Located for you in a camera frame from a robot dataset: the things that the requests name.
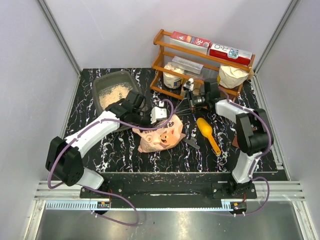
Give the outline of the yellow plastic scoop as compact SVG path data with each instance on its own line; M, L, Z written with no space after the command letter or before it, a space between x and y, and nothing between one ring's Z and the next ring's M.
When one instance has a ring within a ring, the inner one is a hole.
M212 127L208 124L208 122L204 118L198 118L197 121L197 126L198 129L200 130L200 133L208 139L212 149L214 150L216 155L220 155L222 152L216 143L214 137L213 137L213 129Z

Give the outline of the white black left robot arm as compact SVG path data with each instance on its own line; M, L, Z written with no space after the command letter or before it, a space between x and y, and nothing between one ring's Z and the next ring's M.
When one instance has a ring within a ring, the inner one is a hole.
M52 177L62 184L86 186L98 198L108 193L108 185L101 174L83 165L83 157L107 135L120 127L139 126L146 128L151 124L151 115L146 109L145 96L137 91L129 91L125 98L107 106L107 108L89 125L76 133L51 140L45 168L49 172L47 185L50 189L59 187L51 183Z

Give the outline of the pink cat litter bag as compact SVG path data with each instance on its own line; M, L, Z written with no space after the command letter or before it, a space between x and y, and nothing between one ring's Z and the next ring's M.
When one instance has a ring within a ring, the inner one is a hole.
M140 153L152 153L174 148L186 135L182 133L183 123L174 114L164 127L157 130L141 131L133 128L132 131L140 136Z

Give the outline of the black bag clip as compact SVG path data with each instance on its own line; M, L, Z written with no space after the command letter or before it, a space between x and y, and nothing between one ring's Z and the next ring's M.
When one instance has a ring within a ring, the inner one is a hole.
M200 146L197 144L197 139L194 138L194 137L190 137L190 138L187 138L187 137L184 137L182 139L187 145L195 148L196 150L199 150L200 149Z

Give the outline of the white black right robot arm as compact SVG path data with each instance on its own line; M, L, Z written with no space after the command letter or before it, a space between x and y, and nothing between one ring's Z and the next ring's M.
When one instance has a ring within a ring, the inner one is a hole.
M233 198L239 198L252 188L256 166L261 157L270 151L274 142L267 113L262 108L251 109L234 103L212 78L203 82L202 94L194 95L195 82L193 78L184 82L182 88L185 95L179 104L187 102L187 110L190 112L206 108L235 123L240 153L236 166L222 190Z

